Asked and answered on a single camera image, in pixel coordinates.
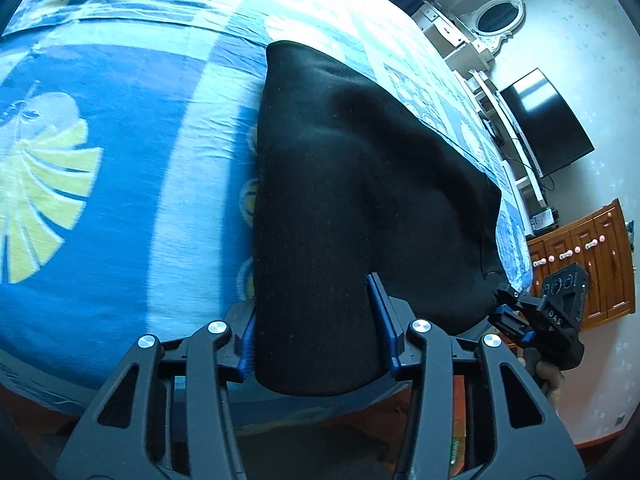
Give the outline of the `person's right hand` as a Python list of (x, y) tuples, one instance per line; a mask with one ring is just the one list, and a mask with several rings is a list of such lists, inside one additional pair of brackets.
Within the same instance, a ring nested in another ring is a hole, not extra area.
[(544, 361), (539, 361), (536, 364), (535, 373), (548, 385), (546, 398), (555, 411), (559, 411), (562, 388), (565, 382), (564, 375), (555, 365)]

